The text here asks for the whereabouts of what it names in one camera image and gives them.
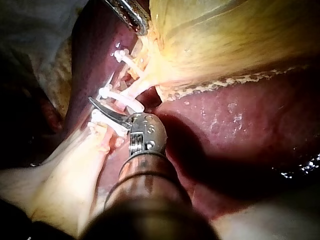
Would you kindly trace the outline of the left arm instrument jaw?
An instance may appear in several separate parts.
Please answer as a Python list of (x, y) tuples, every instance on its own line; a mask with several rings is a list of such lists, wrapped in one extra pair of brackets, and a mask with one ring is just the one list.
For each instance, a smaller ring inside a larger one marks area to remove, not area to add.
[(150, 15), (136, 0), (105, 0), (104, 4), (138, 36), (148, 33)]

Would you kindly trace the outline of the right arm instrument jaw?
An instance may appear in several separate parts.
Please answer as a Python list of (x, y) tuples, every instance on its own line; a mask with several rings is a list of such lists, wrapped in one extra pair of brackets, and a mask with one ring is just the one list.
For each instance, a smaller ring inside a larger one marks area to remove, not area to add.
[(105, 121), (115, 131), (130, 131), (132, 125), (128, 122), (129, 117), (121, 113), (115, 112), (102, 105), (98, 100), (88, 97), (89, 102), (100, 113), (95, 114), (95, 119)]

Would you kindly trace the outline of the right arm instrument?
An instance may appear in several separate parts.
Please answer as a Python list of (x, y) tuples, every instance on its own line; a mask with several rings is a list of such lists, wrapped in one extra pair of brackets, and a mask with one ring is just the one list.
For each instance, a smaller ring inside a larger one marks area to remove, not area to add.
[(167, 133), (162, 121), (151, 113), (132, 114), (127, 123), (129, 129), (129, 156), (153, 152), (165, 154)]

